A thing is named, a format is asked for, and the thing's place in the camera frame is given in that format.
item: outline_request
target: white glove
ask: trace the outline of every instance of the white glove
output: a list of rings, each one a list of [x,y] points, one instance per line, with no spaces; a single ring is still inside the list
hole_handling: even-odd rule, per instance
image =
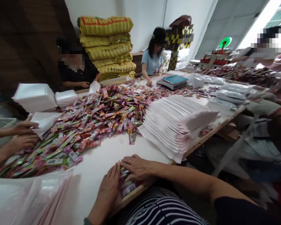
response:
[[[249,95],[249,98],[252,98],[252,99],[263,98],[263,99],[269,100],[271,102],[277,102],[276,96],[272,93],[264,93],[264,92],[254,93],[254,94]]]
[[[247,110],[254,114],[267,116],[270,116],[277,110],[281,109],[281,105],[264,99],[261,99],[258,102],[250,102],[245,106]]]

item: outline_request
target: yellow sack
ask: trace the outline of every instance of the yellow sack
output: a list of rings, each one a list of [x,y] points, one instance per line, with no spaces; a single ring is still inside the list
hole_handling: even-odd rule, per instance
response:
[[[113,58],[118,55],[129,53],[132,51],[132,44],[128,42],[109,46],[86,48],[85,50],[90,55],[92,60],[95,61],[99,59]]]
[[[131,71],[131,72],[129,72],[129,73],[126,73],[126,72],[125,72],[125,73],[119,73],[119,74],[118,74],[118,77],[129,76],[129,77],[134,78],[135,75],[136,75],[136,73],[135,73],[134,71]]]
[[[136,64],[133,62],[123,62],[123,63],[114,63],[111,65],[99,67],[98,71],[101,74],[108,74],[108,73],[126,73],[130,71],[134,71],[136,69]]]
[[[80,34],[79,39],[80,43],[82,43],[85,48],[110,45],[109,37],[84,36],[83,34]]]
[[[131,42],[130,34],[117,34],[110,37],[84,36],[80,34],[79,39],[80,43],[84,44],[86,48]]]
[[[123,63],[123,62],[131,62],[132,61],[132,55],[130,53],[126,53],[123,55],[116,56],[114,58],[110,59],[101,59],[94,61],[94,64],[97,68],[102,66],[107,66],[114,63]]]
[[[79,17],[77,21],[80,32],[84,35],[111,36],[118,33],[129,33],[133,27],[131,18],[110,17]]]

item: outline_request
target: hand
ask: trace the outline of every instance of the hand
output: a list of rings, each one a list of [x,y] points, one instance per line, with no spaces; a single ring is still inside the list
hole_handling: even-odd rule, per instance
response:
[[[80,82],[80,86],[83,87],[83,88],[89,88],[90,87],[90,83],[89,82]]]
[[[0,153],[10,157],[25,148],[33,148],[38,140],[39,137],[36,134],[14,137],[0,148]]]
[[[251,101],[245,106],[247,110],[254,114],[267,116],[271,116],[273,113],[281,109],[281,105],[264,99],[261,99],[258,102]]]
[[[9,128],[9,136],[13,135],[24,135],[24,134],[33,134],[34,131],[30,129],[31,127],[38,129],[38,123],[30,121],[22,121],[16,124],[14,127]]]
[[[254,63],[262,63],[263,60],[264,60],[263,58],[257,57],[257,58],[254,59]]]
[[[148,79],[147,79],[146,85],[147,85],[148,87],[152,87],[152,80],[151,80],[151,78],[148,78]]]
[[[264,92],[254,93],[249,95],[249,98],[251,99],[262,98],[265,100],[269,100],[271,102],[275,102],[275,103],[277,102],[276,96],[272,93],[264,93]]]
[[[156,162],[145,160],[138,155],[124,157],[121,165],[132,173],[127,177],[126,181],[145,180],[154,175],[156,171]]]
[[[119,193],[120,173],[121,164],[117,162],[104,176],[99,188],[96,202],[88,215],[88,220],[92,224],[103,224],[105,217],[114,206]]]
[[[246,61],[249,58],[249,56],[243,56],[240,58],[240,61]]]

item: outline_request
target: black hair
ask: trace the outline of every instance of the black hair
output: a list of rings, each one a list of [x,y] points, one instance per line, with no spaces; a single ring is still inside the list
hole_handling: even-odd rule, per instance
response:
[[[73,43],[64,36],[56,39],[56,45],[62,54],[83,54],[84,48],[79,43]]]
[[[154,45],[156,45],[156,44],[164,45],[164,47],[165,47],[165,45],[167,43],[165,38],[166,38],[165,29],[161,28],[161,27],[156,27],[153,32],[153,36],[150,40],[149,46],[148,46],[148,51],[149,51],[149,55],[151,58],[153,58]]]

